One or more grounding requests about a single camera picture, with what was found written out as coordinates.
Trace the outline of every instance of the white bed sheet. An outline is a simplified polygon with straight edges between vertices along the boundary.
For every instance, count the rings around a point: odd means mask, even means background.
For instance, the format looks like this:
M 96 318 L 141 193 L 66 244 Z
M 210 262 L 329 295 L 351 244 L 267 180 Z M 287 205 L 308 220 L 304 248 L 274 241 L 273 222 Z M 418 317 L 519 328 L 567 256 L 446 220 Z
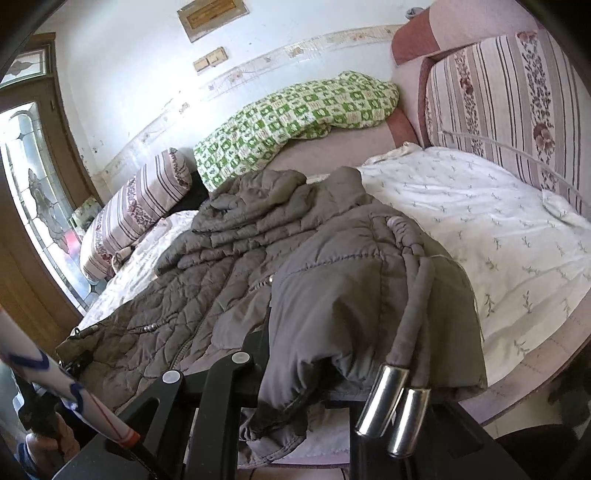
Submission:
M 92 304 L 78 328 L 83 330 L 100 322 L 142 292 L 156 278 L 154 267 L 160 255 L 175 238 L 191 228 L 191 221 L 196 213 L 196 210 L 186 210 L 160 219 L 138 244 L 117 275 L 107 283 L 105 291 Z
M 363 185 L 414 218 L 475 291 L 489 385 L 549 338 L 591 287 L 591 223 L 473 154 L 416 145 L 370 158 Z

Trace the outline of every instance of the wall plaque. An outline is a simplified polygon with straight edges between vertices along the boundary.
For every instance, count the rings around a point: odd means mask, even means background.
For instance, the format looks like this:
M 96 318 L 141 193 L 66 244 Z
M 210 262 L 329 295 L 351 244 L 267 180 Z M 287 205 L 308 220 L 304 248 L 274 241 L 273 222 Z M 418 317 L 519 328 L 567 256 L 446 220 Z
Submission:
M 243 0 L 195 0 L 178 12 L 191 42 L 248 13 Z

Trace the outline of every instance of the floor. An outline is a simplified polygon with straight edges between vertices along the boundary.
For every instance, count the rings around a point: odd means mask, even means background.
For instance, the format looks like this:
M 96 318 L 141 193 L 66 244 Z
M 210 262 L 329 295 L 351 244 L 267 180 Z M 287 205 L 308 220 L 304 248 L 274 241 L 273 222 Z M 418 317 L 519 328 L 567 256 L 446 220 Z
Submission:
M 493 438 L 536 425 L 561 423 L 558 405 L 546 402 L 548 388 L 543 388 L 525 402 L 485 427 Z M 259 468 L 252 471 L 240 471 L 238 480 L 343 480 L 348 479 L 347 472 L 340 469 L 294 469 L 294 468 Z

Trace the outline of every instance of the floral striped upholstery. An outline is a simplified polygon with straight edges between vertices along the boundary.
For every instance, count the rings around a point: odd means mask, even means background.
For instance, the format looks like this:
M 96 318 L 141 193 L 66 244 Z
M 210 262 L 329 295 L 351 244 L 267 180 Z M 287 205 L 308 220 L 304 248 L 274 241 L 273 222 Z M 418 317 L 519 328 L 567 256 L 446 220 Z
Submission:
M 489 38 L 438 62 L 425 113 L 433 145 L 485 157 L 591 217 L 591 97 L 548 32 Z
M 92 280 L 112 277 L 111 258 L 130 246 L 191 189 L 184 156 L 170 148 L 147 162 L 105 205 L 82 239 L 80 267 Z

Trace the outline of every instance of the gray puffer jacket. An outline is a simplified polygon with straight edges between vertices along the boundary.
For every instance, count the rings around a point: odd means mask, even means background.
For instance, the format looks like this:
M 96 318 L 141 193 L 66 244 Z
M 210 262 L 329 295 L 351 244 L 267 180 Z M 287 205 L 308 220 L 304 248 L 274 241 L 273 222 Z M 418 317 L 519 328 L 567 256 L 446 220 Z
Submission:
M 428 280 L 417 275 L 422 261 L 432 264 Z M 67 362 L 93 351 L 81 382 L 121 411 L 166 370 L 205 370 L 237 351 L 271 306 L 269 363 L 259 407 L 242 427 L 242 466 L 276 460 L 305 439 L 313 394 L 365 399 L 380 364 L 396 354 L 403 315 L 427 319 L 435 398 L 486 388 L 466 274 L 414 221 L 366 194 L 353 168 L 312 185 L 296 171 L 229 179 L 157 273 L 58 354 Z

